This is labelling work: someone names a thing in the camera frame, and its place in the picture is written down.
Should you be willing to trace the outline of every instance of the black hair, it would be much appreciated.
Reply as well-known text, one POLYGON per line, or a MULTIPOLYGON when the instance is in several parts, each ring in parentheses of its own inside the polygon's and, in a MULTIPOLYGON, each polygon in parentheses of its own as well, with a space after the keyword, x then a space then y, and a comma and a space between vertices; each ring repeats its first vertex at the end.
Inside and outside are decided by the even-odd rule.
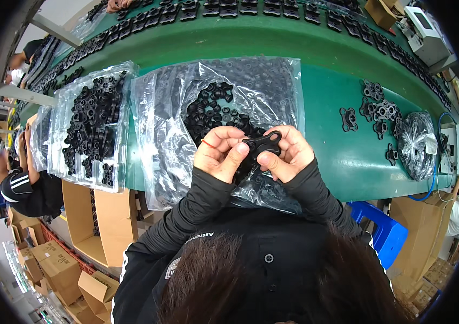
MULTIPOLYGON (((174 276, 158 303, 159 324, 244 323, 239 310, 246 299, 247 278, 237 253, 242 239, 221 234, 187 244, 174 276)), ((415 323, 398 301, 375 251, 358 238, 330 228, 322 246, 321 266, 308 294, 299 300, 297 324, 415 323)))

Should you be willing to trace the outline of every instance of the black jacket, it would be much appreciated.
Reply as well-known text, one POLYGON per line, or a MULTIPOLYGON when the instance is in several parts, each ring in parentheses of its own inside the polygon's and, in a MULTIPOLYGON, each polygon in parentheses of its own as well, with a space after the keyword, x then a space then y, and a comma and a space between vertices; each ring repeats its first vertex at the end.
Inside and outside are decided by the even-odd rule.
POLYGON ((235 186, 194 168, 186 197, 125 251, 113 324, 155 323, 166 270, 181 256, 183 245, 194 233, 192 239, 208 239, 221 232, 243 237, 241 261, 246 269, 257 270, 244 303, 250 313, 245 313, 255 314, 254 322, 293 320, 297 305, 292 296, 308 284, 297 274, 317 267, 327 222, 352 237, 361 229, 325 186, 316 159, 284 186, 303 215, 226 208, 235 186))

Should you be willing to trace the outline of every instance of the striped sleeve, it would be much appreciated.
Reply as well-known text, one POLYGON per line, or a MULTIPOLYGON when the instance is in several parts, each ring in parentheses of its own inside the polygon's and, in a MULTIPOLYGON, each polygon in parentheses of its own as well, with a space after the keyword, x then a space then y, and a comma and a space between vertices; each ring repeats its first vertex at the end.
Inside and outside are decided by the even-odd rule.
POLYGON ((26 199, 32 192, 33 189, 27 172, 13 174, 1 183, 2 196, 11 203, 26 199))

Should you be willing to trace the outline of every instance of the wall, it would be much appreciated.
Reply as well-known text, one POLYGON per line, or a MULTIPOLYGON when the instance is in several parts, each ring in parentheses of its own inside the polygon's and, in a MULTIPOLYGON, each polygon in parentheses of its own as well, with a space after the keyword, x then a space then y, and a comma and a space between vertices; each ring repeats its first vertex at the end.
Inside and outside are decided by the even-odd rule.
MULTIPOLYGON (((99 2, 100 0, 46 0, 40 7, 39 14, 57 25, 63 26, 85 6, 89 6, 92 3, 90 5, 90 8, 92 8, 93 5, 99 2)), ((45 35, 47 35, 45 31, 30 24, 20 39, 16 53, 21 52, 29 41, 44 38, 45 35)))

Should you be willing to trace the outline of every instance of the white stripe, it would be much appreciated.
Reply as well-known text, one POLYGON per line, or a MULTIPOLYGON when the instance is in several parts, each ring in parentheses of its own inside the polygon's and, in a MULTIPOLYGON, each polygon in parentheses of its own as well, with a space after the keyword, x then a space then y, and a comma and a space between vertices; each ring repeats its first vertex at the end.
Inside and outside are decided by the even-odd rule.
MULTIPOLYGON (((132 243, 130 243, 125 249, 125 251, 123 251, 122 273, 121 275, 119 275, 120 284, 123 281, 123 276, 125 276, 125 272, 126 272, 125 266, 127 265, 127 263, 129 263, 129 257, 127 256, 127 250, 129 250, 130 245, 132 245, 132 243)), ((114 312, 114 297, 112 297, 112 310, 110 311, 110 324, 114 324, 114 313, 113 312, 114 312)))
POLYGON ((13 181, 10 181, 9 183, 10 183, 10 185, 13 185, 14 183, 16 183, 16 182, 18 182, 18 181, 20 181, 20 180, 23 180, 23 179, 27 178, 28 176, 29 176, 29 174, 26 174, 24 177, 20 177, 20 178, 18 178, 18 179, 15 179, 15 180, 13 180, 13 181))
POLYGON ((2 192, 2 190, 1 190, 1 195, 2 195, 3 198, 4 198, 6 201, 8 201, 8 202, 11 202, 11 203, 18 203, 18 201, 13 200, 13 199, 11 199, 10 197, 6 196, 6 195, 4 194, 4 192, 2 192))
POLYGON ((25 179, 23 182, 18 183, 16 185, 13 185, 12 186, 12 190, 13 190, 13 188, 17 188, 18 186, 23 185, 23 184, 28 183, 28 182, 30 182, 30 179, 25 179))

